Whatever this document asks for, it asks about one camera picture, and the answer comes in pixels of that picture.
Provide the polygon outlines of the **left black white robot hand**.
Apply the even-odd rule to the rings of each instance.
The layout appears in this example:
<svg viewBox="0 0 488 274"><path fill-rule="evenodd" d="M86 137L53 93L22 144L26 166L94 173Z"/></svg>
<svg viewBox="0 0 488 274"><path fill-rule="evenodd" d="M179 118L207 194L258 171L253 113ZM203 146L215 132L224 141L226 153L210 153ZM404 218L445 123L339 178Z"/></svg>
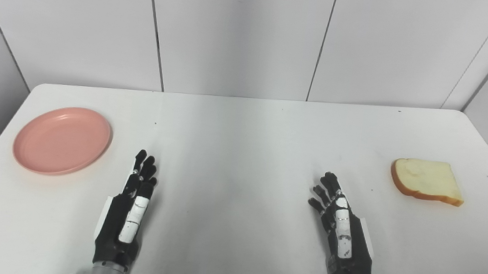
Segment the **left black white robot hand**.
<svg viewBox="0 0 488 274"><path fill-rule="evenodd" d="M122 192L114 196L95 238L93 263L127 271L139 252L137 235L157 185L155 157L140 150Z"/></svg>

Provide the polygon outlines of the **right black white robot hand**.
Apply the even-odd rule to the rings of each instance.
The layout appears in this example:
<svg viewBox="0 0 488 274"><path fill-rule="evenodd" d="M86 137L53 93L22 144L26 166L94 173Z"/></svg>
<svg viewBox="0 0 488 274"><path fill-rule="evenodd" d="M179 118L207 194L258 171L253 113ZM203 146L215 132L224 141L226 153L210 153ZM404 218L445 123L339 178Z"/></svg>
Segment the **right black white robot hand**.
<svg viewBox="0 0 488 274"><path fill-rule="evenodd" d="M327 235L329 274L372 274L372 258L362 222L341 189L338 177L326 172L312 188L318 196L308 200L316 210Z"/></svg>

